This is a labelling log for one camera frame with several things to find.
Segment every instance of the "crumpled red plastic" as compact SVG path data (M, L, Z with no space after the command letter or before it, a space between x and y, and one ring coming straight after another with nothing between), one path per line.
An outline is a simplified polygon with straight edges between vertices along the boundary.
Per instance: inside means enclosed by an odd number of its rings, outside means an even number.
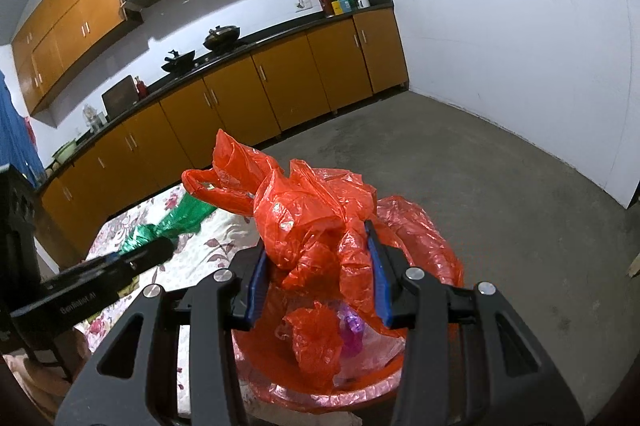
M319 384L330 390L340 370L342 340L335 310L320 300L342 300L376 332L404 336L404 330L386 329L374 310L366 219L373 222L380 242L402 249L411 265L444 283L462 285L462 265L426 213L402 197L378 201L375 188L352 171L314 169L292 160L287 178L273 157L220 130L212 170L185 171L182 180L194 197L255 217L275 269L262 317L236 340L251 363L276 385L308 394L316 394ZM287 301L300 296L315 303L287 313ZM283 319L294 329L290 346L276 337ZM297 365L289 359L291 350ZM378 376L350 382L350 388L360 390L386 380L393 366L399 366L396 359Z

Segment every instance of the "metal screw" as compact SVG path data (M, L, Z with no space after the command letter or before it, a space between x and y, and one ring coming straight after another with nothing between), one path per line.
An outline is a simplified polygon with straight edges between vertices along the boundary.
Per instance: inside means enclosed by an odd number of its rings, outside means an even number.
M142 294L145 295L145 298L155 298L156 296L158 296L161 292L161 287L160 285L147 285L143 290L142 290Z
M213 279L220 283L229 281L233 276L234 274L229 269L219 269L213 273Z
M493 296L496 291L495 285L488 281L481 281L478 284L478 290L480 291L480 294L483 294L485 296Z
M424 278L424 271L419 267L410 267L404 272L404 275L410 280L421 280Z

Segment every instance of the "blue gripper pad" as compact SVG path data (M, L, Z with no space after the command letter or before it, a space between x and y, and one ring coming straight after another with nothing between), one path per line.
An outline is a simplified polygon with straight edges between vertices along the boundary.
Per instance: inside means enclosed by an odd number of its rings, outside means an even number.
M371 237L367 239L371 261L373 263L373 294L376 314L382 320L386 328L390 328L393 321L393 312L391 308L391 287L386 278L381 251L378 250L376 240Z
M258 317L262 314L264 301L267 297L269 287L269 277L267 275L267 253L262 248L258 265L255 267L254 275L251 278L248 291L248 305L246 310L246 320L253 327Z

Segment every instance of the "green plastic bag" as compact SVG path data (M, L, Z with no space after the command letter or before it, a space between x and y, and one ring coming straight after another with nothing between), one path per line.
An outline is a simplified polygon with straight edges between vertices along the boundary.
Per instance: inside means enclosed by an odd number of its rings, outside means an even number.
M194 199L185 193L180 203L174 207L157 225L137 226L120 247L120 253L131 252L161 236L177 240L181 234L200 232L200 224L217 208L210 203Z

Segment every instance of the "gray floor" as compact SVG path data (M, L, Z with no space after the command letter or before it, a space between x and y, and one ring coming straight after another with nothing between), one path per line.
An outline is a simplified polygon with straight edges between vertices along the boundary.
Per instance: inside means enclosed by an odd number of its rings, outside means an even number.
M412 92L266 149L285 166L363 174L380 197L420 203L465 264L498 285L556 361L587 418L640 350L640 208L472 115Z

